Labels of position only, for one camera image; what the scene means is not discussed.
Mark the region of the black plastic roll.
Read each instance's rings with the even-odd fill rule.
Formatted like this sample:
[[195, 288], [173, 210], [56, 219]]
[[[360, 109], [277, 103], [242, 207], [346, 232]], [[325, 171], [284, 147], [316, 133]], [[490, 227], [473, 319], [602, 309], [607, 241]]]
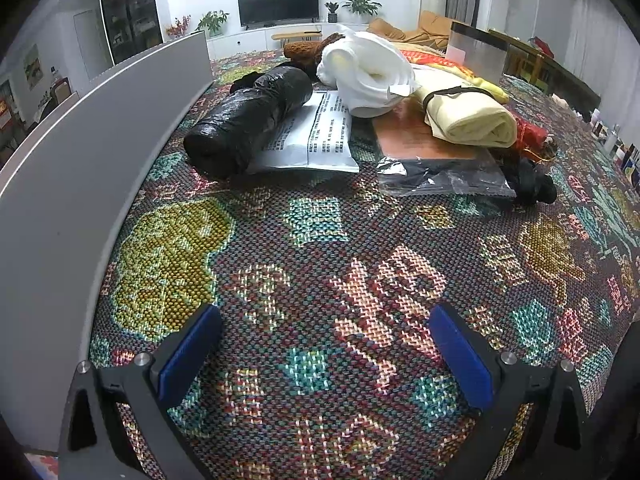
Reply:
[[229, 93], [188, 131], [183, 148], [191, 166], [214, 180], [242, 174], [284, 118], [313, 93], [311, 79], [299, 68], [267, 70], [252, 88]]

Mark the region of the cream towel with strap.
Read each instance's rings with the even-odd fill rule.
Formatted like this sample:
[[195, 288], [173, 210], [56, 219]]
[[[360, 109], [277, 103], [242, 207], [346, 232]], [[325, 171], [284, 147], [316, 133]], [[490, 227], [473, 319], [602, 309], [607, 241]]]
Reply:
[[518, 136], [513, 115], [489, 90], [428, 65], [413, 66], [424, 122], [433, 136], [452, 144], [510, 148]]

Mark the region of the white printed plastic package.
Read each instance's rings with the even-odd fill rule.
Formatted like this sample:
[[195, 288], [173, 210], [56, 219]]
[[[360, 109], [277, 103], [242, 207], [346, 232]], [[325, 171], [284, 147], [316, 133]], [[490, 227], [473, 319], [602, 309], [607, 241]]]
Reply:
[[299, 110], [288, 114], [247, 172], [314, 169], [356, 174], [359, 166], [349, 148], [351, 132], [352, 115], [338, 92], [314, 92]]

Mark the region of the white cloth bundle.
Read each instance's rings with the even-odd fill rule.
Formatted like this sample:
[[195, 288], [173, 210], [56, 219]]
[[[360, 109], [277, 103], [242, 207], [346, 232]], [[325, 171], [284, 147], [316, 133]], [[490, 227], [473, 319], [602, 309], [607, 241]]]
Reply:
[[418, 88], [411, 64], [390, 40], [346, 27], [340, 35], [322, 49], [317, 76], [352, 116], [382, 116]]

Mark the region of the red yellow fish plush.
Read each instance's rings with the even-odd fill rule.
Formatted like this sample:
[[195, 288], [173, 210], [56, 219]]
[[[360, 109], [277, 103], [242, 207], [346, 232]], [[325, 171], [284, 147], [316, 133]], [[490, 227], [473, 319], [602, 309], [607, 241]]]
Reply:
[[509, 101], [509, 96], [499, 86], [475, 75], [472, 70], [447, 60], [442, 52], [420, 46], [420, 44], [406, 44], [405, 42], [394, 42], [394, 46], [411, 64], [438, 68], [462, 78], [472, 86], [488, 91], [501, 104], [506, 104]]

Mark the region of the brown knitted scarf bundle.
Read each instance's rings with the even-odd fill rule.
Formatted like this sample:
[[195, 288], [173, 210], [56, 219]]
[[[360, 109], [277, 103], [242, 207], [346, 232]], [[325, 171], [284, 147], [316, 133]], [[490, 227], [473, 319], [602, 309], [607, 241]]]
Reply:
[[311, 80], [317, 81], [317, 68], [322, 60], [324, 48], [343, 38], [344, 35], [334, 32], [334, 34], [320, 41], [291, 42], [283, 47], [283, 55], [288, 59], [289, 66], [299, 68]]

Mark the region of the black velvet cloth bundle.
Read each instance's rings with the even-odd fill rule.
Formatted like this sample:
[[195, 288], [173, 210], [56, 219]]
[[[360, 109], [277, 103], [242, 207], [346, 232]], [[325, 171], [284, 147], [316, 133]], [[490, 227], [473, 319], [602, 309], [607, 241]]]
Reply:
[[259, 79], [261, 76], [262, 76], [262, 73], [258, 73], [258, 72], [251, 72], [242, 76], [241, 78], [232, 82], [229, 93], [233, 94], [234, 92], [237, 92], [239, 90], [252, 88], [254, 86], [255, 81]]

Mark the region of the colourful woven table cloth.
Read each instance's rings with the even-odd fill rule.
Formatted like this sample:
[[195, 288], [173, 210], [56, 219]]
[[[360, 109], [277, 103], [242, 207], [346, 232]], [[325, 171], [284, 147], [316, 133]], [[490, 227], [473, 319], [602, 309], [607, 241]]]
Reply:
[[473, 426], [427, 329], [439, 302], [530, 364], [574, 361], [596, 406], [639, 309], [639, 196], [588, 126], [503, 78], [510, 110], [560, 146], [546, 169], [558, 197], [532, 208], [387, 195], [364, 125], [356, 174], [204, 179], [184, 136], [236, 80], [280, 61], [213, 64], [118, 234], [91, 361], [124, 365], [199, 304], [220, 307], [220, 347], [170, 413], [219, 479], [438, 478]]

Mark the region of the wooden chair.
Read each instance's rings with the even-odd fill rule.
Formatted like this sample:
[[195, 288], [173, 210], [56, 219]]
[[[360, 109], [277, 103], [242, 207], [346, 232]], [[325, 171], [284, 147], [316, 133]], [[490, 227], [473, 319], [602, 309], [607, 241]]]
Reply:
[[506, 54], [507, 75], [518, 77], [537, 87], [544, 93], [549, 93], [552, 86], [552, 58], [530, 44], [518, 40], [495, 29], [488, 29], [491, 36], [501, 39], [508, 46]]

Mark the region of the red flower vase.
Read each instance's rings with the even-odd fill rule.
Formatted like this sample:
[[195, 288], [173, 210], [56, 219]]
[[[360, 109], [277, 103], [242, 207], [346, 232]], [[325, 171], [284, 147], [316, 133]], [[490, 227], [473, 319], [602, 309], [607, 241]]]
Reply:
[[165, 28], [166, 35], [169, 40], [177, 40], [186, 36], [191, 23], [190, 15], [183, 15], [182, 18], [176, 18], [175, 21]]

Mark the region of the orange lounge chair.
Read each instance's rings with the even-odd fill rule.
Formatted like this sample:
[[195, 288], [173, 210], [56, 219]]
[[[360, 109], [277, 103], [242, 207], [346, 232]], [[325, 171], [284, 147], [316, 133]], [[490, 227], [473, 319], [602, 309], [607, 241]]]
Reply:
[[448, 46], [451, 25], [455, 22], [456, 20], [452, 18], [446, 18], [431, 11], [422, 11], [415, 30], [406, 32], [382, 18], [376, 18], [368, 25], [367, 32], [372, 32], [391, 42], [416, 44], [444, 52]]

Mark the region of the dark glass display cabinet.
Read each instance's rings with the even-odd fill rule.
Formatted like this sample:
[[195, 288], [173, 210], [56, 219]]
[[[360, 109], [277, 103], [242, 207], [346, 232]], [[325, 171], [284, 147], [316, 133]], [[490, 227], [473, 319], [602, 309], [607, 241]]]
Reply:
[[155, 0], [100, 0], [107, 45], [115, 64], [163, 42]]

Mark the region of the wooden side table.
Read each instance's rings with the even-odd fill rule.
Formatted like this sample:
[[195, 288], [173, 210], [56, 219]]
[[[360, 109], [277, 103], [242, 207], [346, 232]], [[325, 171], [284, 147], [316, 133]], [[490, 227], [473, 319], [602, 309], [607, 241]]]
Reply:
[[277, 41], [281, 47], [296, 41], [320, 41], [321, 30], [308, 30], [308, 32], [279, 32], [271, 36], [272, 41]]

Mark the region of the black flat television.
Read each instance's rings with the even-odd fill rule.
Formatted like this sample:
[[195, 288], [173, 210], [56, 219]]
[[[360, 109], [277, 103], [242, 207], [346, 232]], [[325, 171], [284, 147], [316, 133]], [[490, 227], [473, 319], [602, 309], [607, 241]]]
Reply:
[[315, 21], [319, 18], [319, 0], [238, 0], [243, 27], [282, 21]]

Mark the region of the large green potted plant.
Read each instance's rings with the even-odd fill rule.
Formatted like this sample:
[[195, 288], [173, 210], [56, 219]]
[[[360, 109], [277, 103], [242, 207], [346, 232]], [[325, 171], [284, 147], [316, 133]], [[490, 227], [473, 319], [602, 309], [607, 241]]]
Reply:
[[369, 23], [380, 13], [382, 3], [378, 0], [344, 0], [342, 8], [356, 16], [361, 23]]

